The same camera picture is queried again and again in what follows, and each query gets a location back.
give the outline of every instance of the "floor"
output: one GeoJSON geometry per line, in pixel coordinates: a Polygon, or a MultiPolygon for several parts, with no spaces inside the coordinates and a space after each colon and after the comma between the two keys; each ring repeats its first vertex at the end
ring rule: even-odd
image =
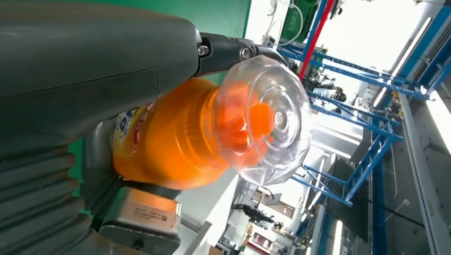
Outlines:
{"type": "MultiPolygon", "coordinates": [[[[229,37],[243,37],[246,33],[251,0],[85,0],[81,2],[149,9],[186,18],[201,32],[218,33],[229,37]]],[[[208,78],[215,83],[221,83],[224,76],[224,73],[219,73],[208,78]]],[[[70,169],[69,174],[79,181],[81,181],[81,146],[82,140],[80,139],[69,147],[69,151],[75,153],[77,158],[77,165],[70,169]]],[[[77,196],[78,194],[78,190],[76,190],[74,195],[77,196]]]]}

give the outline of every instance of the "black machine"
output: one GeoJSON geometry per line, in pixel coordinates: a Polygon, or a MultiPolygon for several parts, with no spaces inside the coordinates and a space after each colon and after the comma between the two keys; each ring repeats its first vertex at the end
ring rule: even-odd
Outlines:
{"type": "Polygon", "coordinates": [[[234,210],[241,210],[244,212],[245,215],[249,217],[249,221],[252,223],[259,224],[260,222],[268,222],[268,223],[274,223],[274,216],[267,216],[264,212],[260,211],[258,209],[258,206],[250,206],[246,204],[236,204],[232,205],[231,209],[234,210]]]}
{"type": "Polygon", "coordinates": [[[118,176],[109,119],[257,55],[285,63],[270,48],[150,11],[0,4],[0,253],[171,254],[176,227],[149,226],[126,210],[132,194],[179,191],[118,176]],[[67,147],[81,137],[83,183],[73,197],[67,147]]]}

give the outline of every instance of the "blue steel beam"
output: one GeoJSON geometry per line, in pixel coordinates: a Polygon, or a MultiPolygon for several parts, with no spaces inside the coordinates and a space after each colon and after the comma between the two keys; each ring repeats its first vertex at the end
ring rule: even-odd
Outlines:
{"type": "Polygon", "coordinates": [[[374,113],[367,112],[365,110],[362,110],[362,109],[356,108],[354,106],[342,103],[342,102],[334,100],[332,98],[324,97],[324,96],[315,94],[315,93],[313,93],[311,91],[307,91],[307,94],[311,98],[327,101],[327,102],[333,103],[334,105],[340,106],[341,109],[348,108],[351,111],[357,111],[358,113],[361,113],[361,114],[363,114],[365,116],[371,117],[372,119],[376,119],[376,120],[379,120],[379,121],[382,121],[382,122],[390,122],[391,125],[395,126],[395,127],[399,126],[399,123],[394,121],[394,120],[391,120],[389,118],[386,118],[386,117],[383,117],[383,116],[380,116],[380,115],[377,115],[377,114],[374,114],[374,113]]]}
{"type": "MultiPolygon", "coordinates": [[[[296,59],[296,60],[300,60],[300,56],[297,55],[297,54],[294,54],[292,52],[288,52],[286,50],[280,50],[279,53],[281,55],[285,56],[285,57],[289,57],[289,58],[293,58],[293,59],[296,59]]],[[[429,99],[429,96],[423,95],[423,94],[421,94],[421,93],[419,93],[417,91],[409,90],[409,89],[403,88],[401,86],[396,86],[396,85],[393,85],[393,84],[388,84],[386,82],[380,82],[377,79],[369,78],[369,77],[366,77],[364,75],[353,73],[351,71],[344,70],[344,69],[341,69],[341,68],[338,68],[338,67],[335,67],[335,66],[326,65],[326,64],[320,63],[318,61],[315,61],[313,59],[311,59],[309,61],[309,64],[311,64],[311,65],[313,65],[315,67],[322,67],[324,69],[328,69],[328,70],[330,70],[332,72],[343,74],[343,75],[349,76],[349,77],[354,78],[354,79],[358,79],[358,80],[361,80],[361,81],[364,81],[364,82],[368,82],[369,84],[372,84],[372,85],[385,87],[385,88],[387,88],[389,90],[398,91],[399,93],[403,93],[403,94],[406,94],[408,96],[415,97],[415,98],[418,98],[418,99],[421,99],[421,100],[429,99]]]]}
{"type": "Polygon", "coordinates": [[[449,52],[451,52],[451,38],[448,38],[445,44],[441,47],[435,57],[428,64],[428,68],[420,76],[419,80],[428,84],[433,76],[439,71],[439,67],[445,65],[449,61],[449,52]]]}
{"type": "Polygon", "coordinates": [[[302,168],[305,169],[307,172],[308,172],[308,171],[312,171],[313,173],[321,174],[322,176],[324,176],[324,177],[326,177],[326,178],[329,178],[330,180],[332,180],[332,181],[334,181],[334,182],[336,182],[336,183],[339,183],[339,184],[341,184],[341,185],[346,185],[346,182],[345,182],[345,181],[343,181],[343,180],[341,180],[341,179],[339,179],[339,178],[336,178],[336,177],[333,176],[333,175],[330,175],[330,174],[327,174],[327,173],[324,173],[324,172],[319,172],[318,170],[316,170],[316,169],[313,168],[313,167],[309,167],[309,166],[307,166],[307,165],[302,164],[302,168]]]}
{"type": "Polygon", "coordinates": [[[332,192],[331,190],[329,190],[329,188],[328,188],[324,183],[322,183],[322,182],[320,181],[319,178],[317,178],[317,177],[314,176],[312,173],[310,173],[310,171],[307,171],[307,174],[310,175],[311,178],[314,178],[317,182],[319,182],[319,183],[321,184],[321,188],[320,188],[319,185],[318,185],[318,188],[319,188],[320,190],[323,190],[323,188],[324,188],[324,191],[326,191],[326,192],[332,192]]]}
{"type": "MultiPolygon", "coordinates": [[[[295,45],[286,45],[283,48],[286,49],[286,50],[292,51],[294,53],[297,52],[298,54],[302,54],[302,52],[304,51],[304,47],[302,47],[302,46],[298,47],[298,46],[295,46],[295,45]]],[[[410,81],[410,80],[407,80],[405,78],[398,77],[398,76],[392,76],[391,74],[386,73],[386,72],[381,72],[381,71],[377,71],[377,70],[374,70],[374,69],[371,69],[371,68],[363,67],[363,66],[360,66],[360,65],[348,62],[348,61],[344,61],[344,60],[339,59],[339,58],[335,58],[335,57],[329,56],[329,55],[324,54],[322,52],[315,51],[313,53],[313,56],[319,57],[319,58],[324,58],[325,60],[329,60],[331,62],[340,64],[340,65],[344,65],[344,66],[347,66],[347,67],[351,67],[351,68],[354,68],[356,70],[368,73],[368,74],[362,74],[362,75],[368,75],[370,77],[377,78],[377,79],[378,78],[392,79],[398,85],[407,84],[407,85],[412,85],[412,86],[419,86],[418,82],[410,81]]]]}
{"type": "Polygon", "coordinates": [[[388,132],[388,131],[386,131],[386,130],[380,129],[380,128],[378,128],[377,126],[374,126],[374,125],[369,124],[368,122],[361,122],[361,121],[353,120],[353,119],[350,118],[350,117],[343,116],[343,115],[341,115],[341,114],[331,112],[331,111],[326,110],[326,109],[324,109],[323,107],[318,106],[318,105],[312,105],[312,109],[314,109],[314,110],[316,110],[316,111],[318,111],[318,112],[320,112],[320,113],[325,113],[325,114],[327,114],[327,115],[331,115],[331,116],[340,118],[340,119],[342,119],[342,120],[345,120],[345,121],[354,123],[354,124],[356,124],[356,125],[362,126],[362,127],[366,128],[366,129],[372,131],[372,132],[376,132],[376,133],[378,133],[378,134],[382,134],[382,135],[387,136],[387,137],[394,137],[396,140],[399,140],[399,141],[402,141],[402,139],[403,139],[402,137],[400,137],[400,136],[397,135],[397,134],[393,134],[393,133],[390,133],[390,132],[388,132]]]}
{"type": "Polygon", "coordinates": [[[313,190],[320,191],[321,194],[325,195],[326,197],[329,197],[329,198],[331,198],[331,199],[335,199],[335,200],[337,200],[337,201],[340,201],[340,202],[344,203],[345,205],[348,205],[348,206],[352,206],[352,205],[353,205],[353,203],[352,203],[351,201],[345,201],[345,200],[343,199],[343,197],[339,197],[339,196],[337,196],[336,194],[334,194],[334,193],[332,193],[332,192],[328,192],[328,191],[326,191],[326,190],[318,189],[317,187],[315,187],[315,185],[308,183],[308,182],[307,182],[306,180],[304,180],[303,178],[299,178],[299,177],[293,175],[293,176],[291,177],[291,179],[293,179],[294,181],[296,181],[296,182],[298,182],[298,183],[300,183],[300,184],[302,184],[302,185],[305,185],[305,186],[307,186],[307,187],[310,187],[310,188],[313,189],[313,190]]]}
{"type": "Polygon", "coordinates": [[[348,194],[345,197],[345,200],[349,200],[353,197],[353,195],[357,192],[357,190],[362,186],[363,182],[368,178],[370,173],[374,170],[376,167],[376,164],[379,163],[379,161],[382,159],[382,156],[387,152],[387,150],[391,147],[391,144],[393,143],[392,138],[386,138],[385,141],[378,141],[378,143],[381,143],[382,145],[379,146],[380,150],[376,152],[376,155],[374,155],[374,158],[372,158],[371,162],[366,165],[366,168],[364,169],[363,166],[361,167],[361,170],[358,169],[362,164],[359,164],[356,168],[355,172],[362,171],[362,174],[357,179],[355,183],[353,183],[351,190],[348,192],[348,194]]]}
{"type": "Polygon", "coordinates": [[[443,70],[440,71],[440,74],[429,88],[428,94],[430,95],[434,90],[436,90],[441,85],[441,83],[448,77],[450,73],[451,73],[451,58],[448,60],[448,63],[445,64],[443,70]]]}

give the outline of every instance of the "plastic bottle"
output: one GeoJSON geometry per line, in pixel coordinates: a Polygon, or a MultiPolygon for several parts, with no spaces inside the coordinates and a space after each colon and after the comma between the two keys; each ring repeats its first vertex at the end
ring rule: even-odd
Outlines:
{"type": "Polygon", "coordinates": [[[212,183],[229,168],[257,184],[278,183],[296,171],[310,139],[305,90],[262,56],[234,66],[221,86],[190,79],[121,114],[113,164],[127,180],[171,189],[212,183]]]}

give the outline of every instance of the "fluorescent light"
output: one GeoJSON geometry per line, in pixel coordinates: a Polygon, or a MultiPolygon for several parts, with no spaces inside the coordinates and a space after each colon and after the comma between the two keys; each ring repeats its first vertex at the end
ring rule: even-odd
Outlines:
{"type": "Polygon", "coordinates": [[[337,221],[337,226],[335,227],[335,239],[333,241],[332,255],[340,255],[341,249],[341,231],[343,230],[343,222],[337,221]]]}
{"type": "Polygon", "coordinates": [[[330,159],[330,164],[333,165],[335,163],[335,159],[337,158],[337,154],[332,154],[332,158],[330,159]]]}
{"type": "Polygon", "coordinates": [[[305,210],[305,206],[307,205],[307,198],[308,198],[309,193],[310,193],[310,186],[308,186],[307,192],[305,192],[305,199],[304,199],[304,202],[302,203],[302,208],[300,209],[300,213],[303,213],[305,210]]]}
{"type": "Polygon", "coordinates": [[[416,43],[420,40],[421,36],[423,35],[424,31],[429,25],[429,22],[431,22],[431,17],[427,18],[424,22],[423,26],[420,28],[420,31],[416,34],[415,38],[413,38],[412,43],[409,45],[409,48],[407,48],[406,53],[404,53],[403,57],[399,61],[399,64],[396,66],[396,68],[393,70],[393,73],[391,76],[397,76],[399,71],[401,70],[401,67],[403,67],[404,62],[406,62],[407,58],[409,57],[410,53],[412,52],[413,48],[415,47],[416,43]]]}
{"type": "Polygon", "coordinates": [[[446,108],[445,103],[443,103],[437,91],[433,91],[430,97],[431,100],[427,100],[426,105],[448,152],[451,154],[451,132],[449,131],[449,127],[451,126],[451,113],[446,108]]]}
{"type": "MultiPolygon", "coordinates": [[[[421,36],[423,35],[424,31],[429,25],[429,22],[431,22],[431,17],[428,17],[426,21],[424,22],[423,26],[420,28],[420,31],[416,34],[416,36],[413,38],[412,43],[407,48],[406,52],[404,53],[403,57],[399,61],[398,65],[393,70],[393,73],[391,74],[392,77],[395,77],[398,75],[399,71],[401,70],[401,67],[403,67],[404,63],[406,62],[407,58],[409,57],[410,53],[412,52],[413,48],[415,47],[416,43],[420,40],[421,36]]],[[[379,93],[378,97],[373,103],[373,107],[376,108],[376,106],[379,104],[380,100],[384,96],[387,89],[384,87],[382,88],[381,92],[379,93]]]]}
{"type": "MultiPolygon", "coordinates": [[[[321,160],[321,165],[320,165],[320,170],[319,172],[322,172],[324,168],[324,159],[321,160]]],[[[321,180],[321,174],[318,174],[318,176],[316,177],[318,180],[316,181],[315,187],[319,187],[320,186],[320,180],[321,180]]]]}
{"type": "Polygon", "coordinates": [[[351,155],[349,155],[347,153],[344,153],[344,152],[342,152],[340,150],[334,149],[334,148],[332,148],[330,146],[327,146],[327,145],[325,145],[323,143],[320,143],[320,142],[317,142],[317,141],[312,141],[311,144],[313,146],[319,147],[319,148],[321,148],[323,150],[328,150],[328,151],[330,151],[332,153],[338,154],[338,155],[340,155],[340,156],[342,156],[344,158],[351,158],[351,155]]]}
{"type": "Polygon", "coordinates": [[[309,211],[312,210],[313,206],[316,204],[316,202],[317,202],[318,199],[320,198],[321,193],[322,193],[321,190],[319,190],[319,191],[317,192],[317,194],[315,195],[315,197],[314,197],[313,200],[312,200],[312,203],[308,206],[308,210],[309,210],[309,211]]]}
{"type": "Polygon", "coordinates": [[[380,100],[382,100],[382,97],[385,94],[385,91],[387,91],[386,87],[383,87],[381,92],[378,94],[378,97],[376,98],[376,100],[373,102],[373,107],[376,108],[376,106],[379,104],[380,100]]]}
{"type": "Polygon", "coordinates": [[[423,85],[421,85],[420,92],[421,94],[425,95],[428,92],[428,90],[423,85]]]}
{"type": "Polygon", "coordinates": [[[326,128],[326,127],[323,127],[323,126],[315,126],[315,129],[316,129],[316,130],[319,130],[319,131],[321,131],[321,132],[323,132],[323,133],[332,135],[332,136],[334,136],[334,137],[336,137],[336,138],[340,138],[340,139],[345,140],[345,141],[347,141],[347,142],[353,143],[353,144],[355,144],[355,145],[360,145],[360,142],[359,142],[359,141],[356,141],[356,140],[354,140],[354,139],[352,139],[352,138],[349,138],[349,137],[347,137],[347,136],[345,136],[345,135],[342,135],[342,134],[340,134],[340,133],[338,133],[338,132],[335,132],[335,131],[333,131],[333,130],[330,130],[330,129],[326,128]]]}

